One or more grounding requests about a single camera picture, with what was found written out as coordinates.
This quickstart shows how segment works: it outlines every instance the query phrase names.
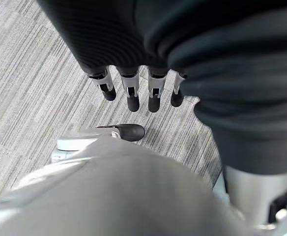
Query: metal bracket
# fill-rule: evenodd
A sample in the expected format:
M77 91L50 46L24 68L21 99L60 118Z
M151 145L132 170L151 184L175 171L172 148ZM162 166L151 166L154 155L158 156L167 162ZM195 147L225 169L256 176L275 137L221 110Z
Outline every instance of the metal bracket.
M96 78L92 78L92 81L94 82L94 84L102 91L100 85L106 85L108 87L109 91L112 91L112 89L114 88L113 85L113 81L112 81L112 77L111 77L111 73L109 68L106 68L106 76L102 79L96 79Z
M121 76L123 87L125 89L127 97L130 97L129 88L134 88L135 97L138 97L138 89L139 89L139 75L138 73L134 77L123 77Z

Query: floor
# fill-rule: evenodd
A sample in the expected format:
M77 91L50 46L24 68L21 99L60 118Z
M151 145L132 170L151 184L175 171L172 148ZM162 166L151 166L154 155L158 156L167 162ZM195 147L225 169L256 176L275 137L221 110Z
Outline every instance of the floor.
M193 113L197 98L170 105L174 72L168 74L161 109L147 109L147 70L140 71L138 112L127 109L121 80L111 74L116 100L106 101L33 0L0 0L0 194L22 175L49 161L57 138L68 129L138 123L138 144L173 158L212 186L220 173L210 129Z

